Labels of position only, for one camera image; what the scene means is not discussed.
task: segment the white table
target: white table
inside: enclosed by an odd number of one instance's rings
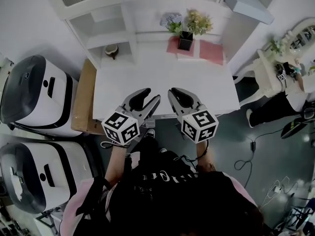
[[[226,66],[206,60],[179,61],[175,54],[166,52],[166,41],[139,43],[138,48],[137,65],[97,71],[93,119],[104,119],[129,94],[143,88],[152,89],[145,103],[157,94],[162,97],[155,111],[156,118],[175,117],[167,97],[173,87],[195,93],[214,114],[240,108],[233,78]]]
[[[234,80],[234,83],[236,84],[244,78],[247,72],[253,71],[255,73],[256,82],[259,85],[259,89],[252,96],[240,102],[241,107],[245,104],[257,101],[263,96],[268,98],[273,97],[285,89],[277,78],[275,72],[276,60],[273,55],[270,55],[271,53],[266,54],[266,52],[262,50],[258,50],[257,53],[259,58],[255,59],[252,64],[243,68],[239,72],[237,79]],[[283,58],[283,62],[284,61],[287,61],[294,66],[299,66],[291,56]]]

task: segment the power adapter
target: power adapter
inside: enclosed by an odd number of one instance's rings
[[[251,151],[255,152],[256,150],[256,142],[251,142]]]
[[[281,191],[282,191],[282,187],[275,186],[275,188],[274,188],[275,193],[280,193]]]

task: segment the white wall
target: white wall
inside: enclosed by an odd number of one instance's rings
[[[14,62],[41,54],[75,78],[86,58],[48,0],[0,0],[0,52]]]
[[[243,67],[251,59],[257,49],[261,49],[271,35],[283,37],[284,34],[306,18],[315,17],[315,0],[274,0],[269,11],[275,20],[271,25],[260,23],[253,31],[240,51],[228,63],[232,74]]]

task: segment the red napkin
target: red napkin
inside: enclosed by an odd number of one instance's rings
[[[223,65],[223,46],[201,40],[199,57]]]
[[[168,46],[167,46],[167,53],[174,53],[174,54],[183,54],[183,55],[187,55],[190,57],[193,57],[193,50],[195,47],[195,40],[192,41],[191,47],[189,51],[184,51],[184,50],[179,50],[177,49],[178,47],[178,41],[179,41],[179,37],[171,37],[168,40]]]

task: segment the wire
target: wire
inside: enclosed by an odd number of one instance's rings
[[[100,143],[100,146],[104,149],[108,149],[108,148],[112,148],[113,146],[116,146],[116,147],[120,147],[120,148],[129,148],[130,145],[119,145],[117,143],[114,143],[114,142],[108,142],[108,141],[103,141]]]
[[[277,130],[277,131],[274,131],[274,132],[271,132],[271,133],[265,133],[265,134],[262,134],[262,135],[259,135],[259,136],[257,136],[254,140],[252,140],[251,138],[249,138],[249,137],[246,137],[246,138],[248,138],[248,139],[250,139],[252,142],[251,142],[251,151],[252,151],[252,157],[249,159],[249,160],[247,160],[247,161],[245,161],[245,160],[237,160],[235,163],[234,163],[234,169],[236,170],[236,171],[240,171],[240,170],[242,170],[244,167],[245,167],[245,165],[247,165],[248,163],[250,164],[250,173],[249,173],[249,175],[248,175],[248,177],[247,177],[247,180],[246,180],[246,183],[245,183],[245,185],[244,185],[244,188],[246,188],[247,187],[247,184],[248,184],[248,182],[249,182],[249,180],[250,180],[250,178],[251,178],[251,176],[252,176],[252,160],[254,159],[254,155],[255,155],[255,150],[256,150],[256,140],[259,138],[259,137],[262,137],[262,136],[265,136],[265,135],[271,135],[271,134],[275,134],[275,133],[277,133],[277,132],[280,132],[280,131],[282,131],[283,130],[283,128],[282,129],[279,129],[279,130]]]
[[[207,153],[207,151],[208,151],[208,146],[209,146],[209,140],[207,140],[207,146],[206,146],[205,151],[202,153],[201,156],[196,157],[195,159],[190,159],[189,156],[181,155],[181,156],[178,156],[178,157],[174,158],[174,161],[177,161],[177,160],[180,160],[180,159],[185,159],[186,162],[191,163],[191,164],[193,165],[194,169],[196,170],[196,166],[194,165],[194,162],[197,161],[197,160],[199,160],[201,157],[203,157],[203,156]]]
[[[257,137],[255,138],[254,142],[256,142],[256,140],[257,140],[259,137],[262,137],[262,136],[265,136],[265,135],[271,135],[271,134],[280,132],[280,131],[282,131],[282,130],[283,130],[283,128],[282,128],[282,129],[279,129],[279,130],[277,130],[277,131],[275,131],[275,132],[266,133],[266,134],[262,134],[262,135],[260,135],[260,136],[257,136]]]
[[[290,178],[289,178],[288,176],[285,176],[281,181],[276,180],[276,181],[271,185],[271,187],[269,188],[269,190],[268,190],[268,192],[267,192],[267,194],[266,194],[266,196],[265,196],[265,198],[264,198],[264,200],[263,200],[263,202],[262,202],[262,204],[261,204],[261,208],[265,207],[265,206],[268,205],[271,201],[273,201],[279,194],[281,194],[281,191],[282,191],[282,190],[283,190],[283,193],[288,194],[288,193],[294,188],[295,185],[297,185],[297,186],[296,186],[296,189],[298,188],[298,182],[295,182],[295,183],[291,186],[291,188],[290,188],[288,191],[285,191],[285,185],[283,184],[283,181],[284,181],[285,179],[287,179],[287,181],[288,181],[288,182],[287,182],[287,185],[290,185]],[[277,193],[277,192],[274,191],[274,189],[275,189],[276,187],[278,187],[278,188],[280,189],[280,192]]]
[[[252,160],[253,160],[253,158],[254,158],[254,152],[252,151],[252,157],[251,157],[250,160],[247,160],[247,161],[238,160],[238,161],[236,161],[236,162],[234,163],[234,169],[237,170],[237,171],[240,171],[241,169],[243,169],[244,166],[245,166],[246,164],[248,164],[248,163],[251,165],[250,173],[249,173],[249,175],[248,175],[248,178],[247,178],[247,181],[246,181],[246,183],[245,183],[245,185],[244,185],[244,188],[247,187],[247,184],[248,184],[248,182],[249,182],[249,180],[250,180],[250,178],[251,178],[251,175],[252,175]],[[242,165],[241,167],[237,168],[236,165],[237,165],[238,163],[243,163],[243,165]]]

